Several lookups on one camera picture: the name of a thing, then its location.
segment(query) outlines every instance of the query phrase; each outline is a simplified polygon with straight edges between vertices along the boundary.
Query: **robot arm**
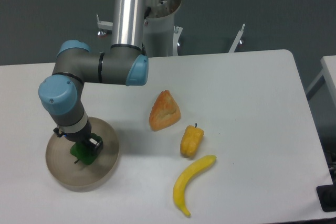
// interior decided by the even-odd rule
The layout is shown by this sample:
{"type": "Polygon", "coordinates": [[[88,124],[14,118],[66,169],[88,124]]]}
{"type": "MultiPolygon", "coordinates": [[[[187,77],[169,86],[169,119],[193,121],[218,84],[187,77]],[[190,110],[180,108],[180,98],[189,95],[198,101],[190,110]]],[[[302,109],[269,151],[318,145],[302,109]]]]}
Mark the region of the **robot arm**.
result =
{"type": "Polygon", "coordinates": [[[42,105],[58,125],[55,133],[81,143],[93,155],[99,154],[103,144],[92,138],[80,100],[84,83],[146,84],[148,58],[141,55],[144,13],[145,0],[116,0],[111,51],[92,54],[82,42],[63,43],[52,76],[39,87],[42,105]]]}

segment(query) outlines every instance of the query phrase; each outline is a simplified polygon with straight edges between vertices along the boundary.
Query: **white table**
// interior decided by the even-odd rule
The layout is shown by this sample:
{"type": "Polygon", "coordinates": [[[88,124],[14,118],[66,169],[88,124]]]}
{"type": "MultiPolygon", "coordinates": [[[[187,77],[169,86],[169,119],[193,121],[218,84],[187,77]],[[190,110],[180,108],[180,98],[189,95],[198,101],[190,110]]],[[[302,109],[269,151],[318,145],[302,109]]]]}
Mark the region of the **white table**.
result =
{"type": "Polygon", "coordinates": [[[49,174],[55,127],[38,98],[54,64],[0,67],[2,223],[269,223],[335,217],[316,187],[331,184],[297,68],[285,50],[150,59],[148,83],[86,83],[89,116],[110,123],[120,159],[101,187],[76,193],[49,174]],[[182,118],[152,132],[157,95],[170,90],[182,118]],[[205,137],[196,158],[217,162],[187,188],[187,219],[172,200],[187,125],[205,137]]]}

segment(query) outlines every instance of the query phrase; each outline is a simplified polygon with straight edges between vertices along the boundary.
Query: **toy bell pepper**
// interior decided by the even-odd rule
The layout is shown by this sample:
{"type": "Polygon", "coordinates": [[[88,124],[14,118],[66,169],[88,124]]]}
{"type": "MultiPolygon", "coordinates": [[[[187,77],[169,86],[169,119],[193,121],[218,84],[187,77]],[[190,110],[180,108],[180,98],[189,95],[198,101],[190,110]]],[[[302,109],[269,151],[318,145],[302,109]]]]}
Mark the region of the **toy bell pepper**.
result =
{"type": "Polygon", "coordinates": [[[181,154],[187,157],[192,157],[195,155],[202,139],[204,131],[195,126],[189,125],[184,132],[184,135],[181,140],[180,151],[181,154]]]}

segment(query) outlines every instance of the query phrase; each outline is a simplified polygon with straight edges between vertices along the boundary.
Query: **round metal base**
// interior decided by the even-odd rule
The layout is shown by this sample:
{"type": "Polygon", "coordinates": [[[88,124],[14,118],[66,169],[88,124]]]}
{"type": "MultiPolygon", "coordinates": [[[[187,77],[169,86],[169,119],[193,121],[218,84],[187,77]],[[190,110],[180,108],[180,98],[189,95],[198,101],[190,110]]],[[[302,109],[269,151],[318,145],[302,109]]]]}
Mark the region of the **round metal base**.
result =
{"type": "Polygon", "coordinates": [[[114,129],[105,121],[89,118],[92,133],[101,136],[104,148],[91,165],[70,154],[74,142],[53,134],[46,150],[46,162],[51,174],[66,188],[74,191],[92,190],[102,185],[112,175],[118,159],[119,141],[114,129]]]}

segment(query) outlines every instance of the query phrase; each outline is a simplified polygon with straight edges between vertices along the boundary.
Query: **gray floor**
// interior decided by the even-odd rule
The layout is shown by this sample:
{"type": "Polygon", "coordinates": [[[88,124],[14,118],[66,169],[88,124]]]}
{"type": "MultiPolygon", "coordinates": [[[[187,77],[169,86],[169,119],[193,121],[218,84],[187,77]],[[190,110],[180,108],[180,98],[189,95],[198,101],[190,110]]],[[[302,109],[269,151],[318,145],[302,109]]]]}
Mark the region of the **gray floor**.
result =
{"type": "MultiPolygon", "coordinates": [[[[0,65],[54,62],[68,39],[108,51],[97,37],[96,13],[112,21],[114,0],[0,0],[0,65]]],[[[240,51],[288,49],[303,87],[336,55],[336,0],[183,0],[183,55],[227,52],[246,23],[240,51]]],[[[322,144],[336,150],[336,108],[324,86],[310,101],[322,144]]]]}

